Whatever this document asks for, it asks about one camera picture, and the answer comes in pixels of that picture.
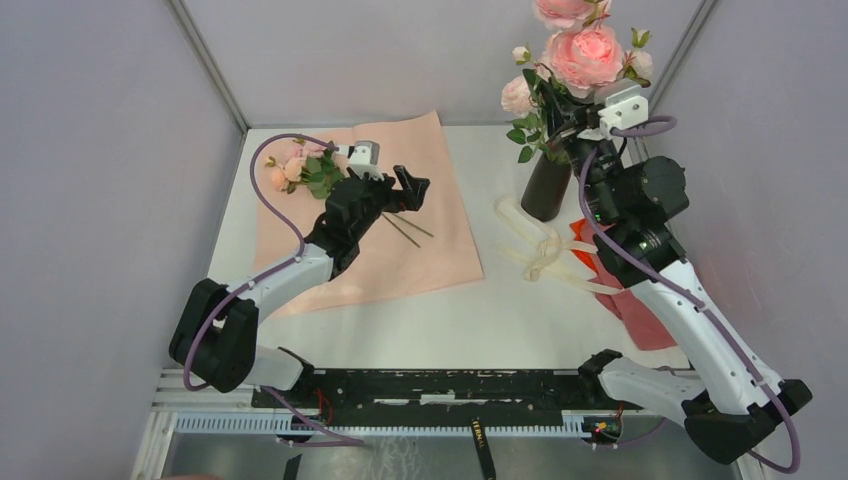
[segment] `white tabletop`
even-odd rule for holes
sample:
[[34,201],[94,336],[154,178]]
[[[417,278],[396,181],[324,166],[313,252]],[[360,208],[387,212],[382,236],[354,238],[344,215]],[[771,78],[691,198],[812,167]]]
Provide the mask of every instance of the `white tabletop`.
[[[687,367],[677,347],[637,349],[621,321],[592,294],[545,274],[536,283],[527,282],[520,265],[494,251],[498,243],[520,245],[495,217],[493,206],[504,195],[520,198],[533,169],[533,163],[516,164],[520,147],[505,137],[507,129],[443,129],[485,280],[396,300],[269,318],[259,327],[259,344],[284,346],[319,368],[575,369],[605,348],[648,367]],[[258,201],[250,186],[250,157],[268,137],[291,131],[248,132],[210,278],[226,283],[251,272]],[[551,225],[570,237],[568,224],[579,218],[572,180],[562,213]],[[572,255],[563,257],[569,257],[566,261],[575,269],[588,270]]]

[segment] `black vase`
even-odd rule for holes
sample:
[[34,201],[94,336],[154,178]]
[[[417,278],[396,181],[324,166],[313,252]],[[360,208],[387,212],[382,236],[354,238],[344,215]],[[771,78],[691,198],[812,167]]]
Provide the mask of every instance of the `black vase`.
[[521,208],[539,221],[553,220],[562,208],[562,199],[565,197],[569,179],[571,164],[554,163],[543,153],[524,189]]
[[551,135],[548,147],[554,156],[559,157],[559,161],[553,162],[547,154],[542,154],[524,189],[521,208],[533,218],[547,222],[559,215],[562,199],[572,175],[571,160],[580,158],[580,153],[576,151],[579,148],[576,147],[578,143],[582,143],[574,139],[563,142],[558,138],[558,134],[580,123],[575,114],[584,104],[557,92],[547,82],[542,82],[542,86],[544,88],[539,94],[548,105],[544,115],[547,131]]

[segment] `pink flower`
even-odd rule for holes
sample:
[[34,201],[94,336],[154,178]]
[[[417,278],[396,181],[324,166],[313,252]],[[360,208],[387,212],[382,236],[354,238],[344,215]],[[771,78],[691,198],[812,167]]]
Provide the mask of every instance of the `pink flower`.
[[292,142],[291,145],[286,148],[286,152],[283,154],[283,161],[289,161],[295,157],[303,156],[303,145]]
[[324,150],[326,149],[327,147],[323,145],[318,145],[317,143],[312,142],[306,142],[306,145],[303,146],[302,155],[298,156],[318,158],[324,155]]
[[622,67],[621,44],[607,26],[553,35],[545,53],[554,75],[578,97],[614,82]]
[[303,166],[306,164],[306,157],[294,157],[283,167],[286,178],[290,182],[299,182],[300,174],[303,173]]
[[501,106],[518,117],[526,117],[533,110],[530,87],[527,86],[523,76],[515,77],[506,84],[501,93]]
[[285,190],[289,186],[289,181],[286,179],[286,174],[280,167],[271,167],[271,185],[277,190]]
[[548,30],[567,30],[575,25],[582,27],[595,5],[585,0],[536,0],[533,13]]

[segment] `gray wall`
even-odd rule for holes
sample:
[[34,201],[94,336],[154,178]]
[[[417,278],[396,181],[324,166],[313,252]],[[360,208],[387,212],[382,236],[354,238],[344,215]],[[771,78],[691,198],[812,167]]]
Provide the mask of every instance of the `gray wall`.
[[[615,1],[610,24],[654,33],[659,70],[700,0]],[[550,35],[532,0],[186,0],[252,125],[351,124],[438,109],[444,123],[510,118],[513,47]]]
[[0,64],[0,475],[126,478],[239,135],[162,1],[2,2]]
[[675,225],[705,285],[765,361],[813,390],[796,478],[845,477],[845,18],[841,0],[721,2],[660,105],[679,126],[650,142],[687,169],[692,206]]

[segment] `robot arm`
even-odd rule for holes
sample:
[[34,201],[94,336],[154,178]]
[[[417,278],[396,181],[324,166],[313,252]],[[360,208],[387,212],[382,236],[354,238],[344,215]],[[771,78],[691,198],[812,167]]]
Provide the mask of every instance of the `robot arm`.
[[359,255],[359,241],[383,212],[421,208],[429,180],[396,166],[402,189],[394,190],[395,179],[377,167],[379,145],[358,142],[345,150],[350,155],[350,176],[334,186],[300,256],[282,259],[261,273],[228,284],[207,278],[192,289],[169,354],[185,364],[195,336],[213,309],[232,298],[217,316],[223,325],[206,331],[191,365],[192,373],[216,390],[226,393],[242,383],[291,389],[303,371],[303,361],[283,349],[257,346],[259,324],[294,297],[347,270]]
[[[789,415],[806,405],[812,394],[800,380],[783,380],[751,351],[707,295],[682,246],[666,228],[665,223],[689,205],[683,169],[665,157],[628,168],[622,165],[609,138],[614,128],[623,130],[640,120],[619,112],[647,115],[639,91],[617,82],[599,93],[601,105],[587,107],[585,117],[586,125],[597,126],[596,130],[581,131],[583,126],[576,125],[567,131],[571,138],[563,140],[580,153],[571,162],[575,175],[583,173],[585,179],[584,213],[610,227],[605,236],[629,259],[596,235],[598,255],[607,271],[663,323],[700,378],[649,369],[611,350],[593,356],[579,373],[597,393],[603,390],[610,398],[640,405],[681,425],[710,458],[729,464],[783,422],[764,386],[777,393]],[[657,282],[634,266],[634,260],[682,290]],[[741,355],[751,361],[762,381],[752,375]]]

